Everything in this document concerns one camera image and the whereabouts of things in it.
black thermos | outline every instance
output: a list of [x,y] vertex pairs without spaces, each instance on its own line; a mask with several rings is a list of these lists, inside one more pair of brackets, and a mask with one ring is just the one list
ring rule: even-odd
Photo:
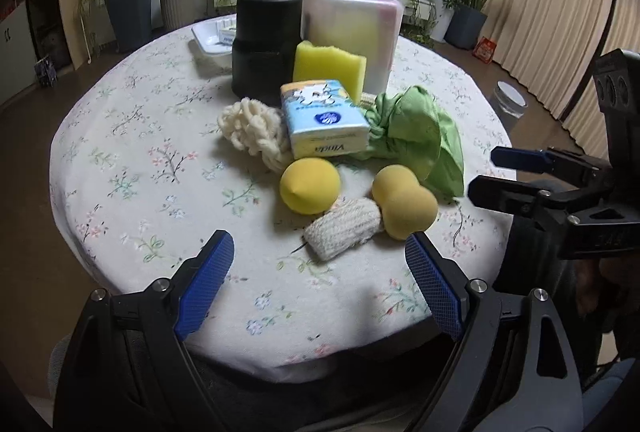
[[239,98],[280,107],[301,40],[302,0],[238,0],[237,12],[231,88]]

yellow makeup sponge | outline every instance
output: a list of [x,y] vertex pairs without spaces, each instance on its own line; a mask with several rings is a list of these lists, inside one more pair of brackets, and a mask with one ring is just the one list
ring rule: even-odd
[[371,193],[382,210],[386,233],[398,241],[427,230],[438,216],[435,196],[402,165],[383,168],[373,180]]
[[293,82],[339,80],[354,104],[360,102],[367,58],[333,46],[314,46],[303,40],[296,50]]
[[388,165],[373,180],[371,194],[378,206],[385,204],[386,197],[404,187],[419,187],[418,178],[413,171],[404,165]]
[[425,187],[400,189],[382,206],[386,233],[404,241],[414,232],[428,229],[438,216],[438,201]]
[[327,160],[305,157],[294,161],[280,178],[280,196],[285,205],[304,215],[331,208],[340,194],[340,175]]

styrofoam tray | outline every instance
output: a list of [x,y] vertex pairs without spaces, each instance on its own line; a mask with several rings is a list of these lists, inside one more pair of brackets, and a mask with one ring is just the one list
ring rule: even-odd
[[209,55],[229,55],[231,46],[220,43],[219,30],[234,26],[236,15],[224,16],[221,18],[207,19],[206,21],[194,24],[191,27],[200,49]]

beige curtain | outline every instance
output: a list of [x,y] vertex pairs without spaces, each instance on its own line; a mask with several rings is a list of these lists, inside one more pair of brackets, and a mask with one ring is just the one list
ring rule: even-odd
[[482,35],[494,60],[556,118],[566,107],[604,31],[612,0],[489,0]]
[[[602,53],[616,48],[640,52],[640,0],[616,0],[611,30]],[[604,115],[598,108],[593,79],[563,125],[584,152],[608,157]]]

white tablecloth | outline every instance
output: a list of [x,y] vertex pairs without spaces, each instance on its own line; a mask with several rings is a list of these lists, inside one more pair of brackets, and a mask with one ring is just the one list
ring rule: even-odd
[[[200,53],[187,27],[131,54],[87,92],[51,146],[56,224],[88,271],[116,293],[171,277],[216,229],[227,230],[234,263],[188,345],[264,379],[313,379],[328,368],[318,359],[430,312],[402,243],[385,234],[327,265],[300,249],[311,219],[290,212],[277,194],[278,176],[218,132],[218,114],[238,100],[230,69],[219,64]],[[473,80],[400,38],[388,91],[415,84],[458,123],[467,183],[480,173],[515,178],[489,160],[493,147],[510,141]],[[349,199],[365,196],[384,165],[336,162]],[[511,216],[459,199],[441,206],[427,233],[467,276],[492,282],[510,226]]]

